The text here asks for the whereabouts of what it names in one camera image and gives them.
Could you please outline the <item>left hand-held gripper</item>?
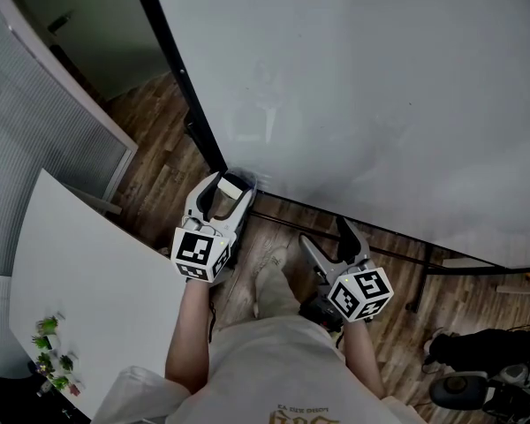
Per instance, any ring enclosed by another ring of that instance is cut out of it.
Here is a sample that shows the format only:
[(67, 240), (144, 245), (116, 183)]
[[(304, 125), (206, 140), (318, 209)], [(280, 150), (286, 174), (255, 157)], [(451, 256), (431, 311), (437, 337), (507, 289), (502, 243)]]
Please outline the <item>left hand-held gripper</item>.
[[(245, 190), (234, 200), (219, 189), (213, 203), (221, 177), (220, 172), (211, 174), (187, 195), (181, 226), (174, 232), (170, 260), (187, 279), (221, 283), (232, 275), (238, 261), (244, 219), (254, 190)], [(206, 222), (210, 209), (214, 214)]]

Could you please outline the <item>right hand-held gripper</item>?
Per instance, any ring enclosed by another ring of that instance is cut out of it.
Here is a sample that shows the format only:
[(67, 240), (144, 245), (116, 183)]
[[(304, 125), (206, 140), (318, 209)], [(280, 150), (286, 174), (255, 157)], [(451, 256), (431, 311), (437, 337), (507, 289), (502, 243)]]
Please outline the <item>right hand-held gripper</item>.
[(379, 314), (389, 303), (393, 289), (384, 269), (369, 260), (369, 244), (357, 226), (342, 216), (337, 217), (336, 223), (337, 260), (344, 261), (344, 268), (337, 275), (337, 265), (306, 234), (299, 235), (299, 247), (314, 272), (327, 277), (327, 300), (340, 315), (347, 322), (366, 320)]

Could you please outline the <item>white whiteboard eraser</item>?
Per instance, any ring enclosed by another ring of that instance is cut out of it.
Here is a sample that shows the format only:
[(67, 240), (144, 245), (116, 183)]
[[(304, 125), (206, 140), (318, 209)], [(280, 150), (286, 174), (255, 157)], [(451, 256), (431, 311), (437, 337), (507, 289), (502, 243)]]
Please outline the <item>white whiteboard eraser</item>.
[(234, 183), (232, 183), (229, 179), (226, 177), (221, 177), (218, 184), (218, 189), (225, 194), (228, 198), (232, 200), (237, 200), (241, 194), (243, 193), (243, 190), (238, 188)]

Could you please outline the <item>person's right forearm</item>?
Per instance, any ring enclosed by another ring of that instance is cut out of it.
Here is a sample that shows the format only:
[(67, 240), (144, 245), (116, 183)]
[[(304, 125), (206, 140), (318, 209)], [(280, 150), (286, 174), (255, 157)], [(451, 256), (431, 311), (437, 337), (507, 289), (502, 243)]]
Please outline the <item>person's right forearm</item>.
[(375, 348), (364, 321), (344, 323), (345, 364), (376, 397), (386, 397)]

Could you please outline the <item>person's left forearm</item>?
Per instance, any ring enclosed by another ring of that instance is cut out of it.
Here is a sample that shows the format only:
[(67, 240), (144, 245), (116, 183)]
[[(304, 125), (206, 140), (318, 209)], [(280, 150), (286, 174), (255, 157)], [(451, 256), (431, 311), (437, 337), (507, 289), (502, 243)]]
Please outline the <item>person's left forearm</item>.
[(164, 366), (164, 378), (191, 394), (208, 381), (208, 283), (192, 280), (185, 285), (178, 319)]

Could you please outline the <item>large white whiteboard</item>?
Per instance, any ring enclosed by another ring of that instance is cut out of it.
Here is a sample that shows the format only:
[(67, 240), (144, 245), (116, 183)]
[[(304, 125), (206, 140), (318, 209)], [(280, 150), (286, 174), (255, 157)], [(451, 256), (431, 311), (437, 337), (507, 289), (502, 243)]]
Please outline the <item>large white whiteboard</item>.
[[(227, 169), (226, 161), (217, 145), (216, 138), (211, 132), (208, 120), (202, 110), (200, 100), (196, 95), (189, 73), (186, 71), (185, 63), (178, 50), (173, 34), (163, 14), (163, 8), (159, 0), (140, 0), (142, 8), (146, 13), (149, 24), (154, 32), (170, 70), (178, 83), (182, 95), (189, 107), (185, 117), (185, 133), (190, 136), (199, 149), (205, 162), (212, 172), (224, 172)], [(413, 301), (405, 305), (405, 309), (417, 313), (423, 297), (424, 288), (428, 276), (501, 276), (501, 275), (528, 275), (530, 267), (506, 268), (495, 263), (488, 262), (484, 267), (466, 267), (449, 269), (431, 262), (431, 256), (437, 245), (426, 242), (424, 244), (424, 258), (407, 257), (381, 248), (373, 251), (387, 257), (407, 261), (422, 266), (420, 281), (418, 282), (416, 295)]]

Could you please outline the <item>black waist device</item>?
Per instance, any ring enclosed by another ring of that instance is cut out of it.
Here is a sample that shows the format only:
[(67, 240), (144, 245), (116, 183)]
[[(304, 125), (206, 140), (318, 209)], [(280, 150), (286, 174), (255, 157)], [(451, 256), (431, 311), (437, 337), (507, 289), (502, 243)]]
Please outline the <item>black waist device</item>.
[(329, 333), (338, 333), (343, 327), (343, 318), (331, 302), (317, 294), (309, 297), (299, 307), (299, 314), (322, 326)]

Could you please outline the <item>person's light shoe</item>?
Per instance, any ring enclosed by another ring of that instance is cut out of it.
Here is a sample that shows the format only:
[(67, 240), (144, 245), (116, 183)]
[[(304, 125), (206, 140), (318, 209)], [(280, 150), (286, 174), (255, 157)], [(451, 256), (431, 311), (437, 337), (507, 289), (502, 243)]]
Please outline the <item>person's light shoe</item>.
[(280, 246), (273, 249), (256, 273), (255, 279), (278, 275), (285, 277), (284, 267), (286, 266), (287, 258), (288, 250), (286, 247)]

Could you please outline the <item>person's beige trouser leg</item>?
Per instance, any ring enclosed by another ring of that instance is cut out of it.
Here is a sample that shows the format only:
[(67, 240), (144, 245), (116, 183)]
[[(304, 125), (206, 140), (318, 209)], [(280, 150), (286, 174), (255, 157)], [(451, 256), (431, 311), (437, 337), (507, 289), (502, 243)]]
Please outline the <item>person's beige trouser leg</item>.
[(299, 314), (299, 308), (284, 272), (272, 263), (264, 266), (255, 278), (255, 317), (294, 316)]

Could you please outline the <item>white table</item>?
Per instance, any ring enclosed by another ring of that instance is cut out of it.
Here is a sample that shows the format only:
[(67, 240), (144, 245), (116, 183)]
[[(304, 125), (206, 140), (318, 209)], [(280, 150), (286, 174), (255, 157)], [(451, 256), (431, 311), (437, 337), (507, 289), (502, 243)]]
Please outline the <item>white table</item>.
[(184, 289), (169, 259), (39, 174), (15, 253), (9, 326), (35, 357), (37, 322), (59, 316), (60, 349), (77, 356), (84, 388), (72, 402), (87, 417), (123, 369), (163, 373)]

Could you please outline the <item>person's white shirt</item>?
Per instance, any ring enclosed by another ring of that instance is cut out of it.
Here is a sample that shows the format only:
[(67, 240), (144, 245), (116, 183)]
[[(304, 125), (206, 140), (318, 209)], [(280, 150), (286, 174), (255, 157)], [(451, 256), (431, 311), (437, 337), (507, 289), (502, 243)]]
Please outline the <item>person's white shirt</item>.
[(209, 353), (208, 382), (194, 394), (125, 369), (91, 424), (426, 424), (395, 397), (376, 397), (328, 333), (299, 316), (224, 329)]

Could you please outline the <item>black bag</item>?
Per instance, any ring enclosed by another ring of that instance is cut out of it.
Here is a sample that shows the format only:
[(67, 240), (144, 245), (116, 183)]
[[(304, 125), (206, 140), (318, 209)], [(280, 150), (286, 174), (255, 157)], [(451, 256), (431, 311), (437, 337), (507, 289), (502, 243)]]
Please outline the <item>black bag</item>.
[(459, 335), (440, 329), (424, 344), (429, 362), (454, 371), (495, 375), (505, 367), (530, 362), (530, 330), (485, 329)]

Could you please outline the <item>frosted glass door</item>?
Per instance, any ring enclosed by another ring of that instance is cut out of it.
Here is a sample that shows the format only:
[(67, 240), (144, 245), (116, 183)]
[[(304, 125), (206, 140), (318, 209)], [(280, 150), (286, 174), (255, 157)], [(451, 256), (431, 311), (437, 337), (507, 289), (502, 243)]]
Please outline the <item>frosted glass door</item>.
[[(46, 42), (57, 45), (106, 100), (169, 70), (140, 0), (18, 0)], [(55, 35), (47, 26), (72, 11)]]

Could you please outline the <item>group of small potted plants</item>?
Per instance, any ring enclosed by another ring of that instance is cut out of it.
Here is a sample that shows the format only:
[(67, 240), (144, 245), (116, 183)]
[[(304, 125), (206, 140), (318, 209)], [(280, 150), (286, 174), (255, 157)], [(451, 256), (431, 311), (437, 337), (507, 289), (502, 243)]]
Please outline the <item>group of small potted plants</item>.
[(36, 370), (55, 390), (76, 398), (85, 387), (74, 375), (79, 366), (79, 358), (74, 352), (62, 350), (59, 331), (64, 320), (62, 314), (56, 313), (44, 317), (35, 324), (36, 334), (32, 336), (32, 342), (39, 350)]

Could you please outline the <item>black chair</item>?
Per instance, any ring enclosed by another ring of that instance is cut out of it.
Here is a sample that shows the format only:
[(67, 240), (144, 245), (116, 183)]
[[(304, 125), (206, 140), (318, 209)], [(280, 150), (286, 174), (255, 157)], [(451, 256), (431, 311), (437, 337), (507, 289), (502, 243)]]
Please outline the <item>black chair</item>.
[(2, 424), (90, 424), (91, 420), (65, 396), (51, 388), (42, 391), (46, 379), (0, 377), (0, 422)]

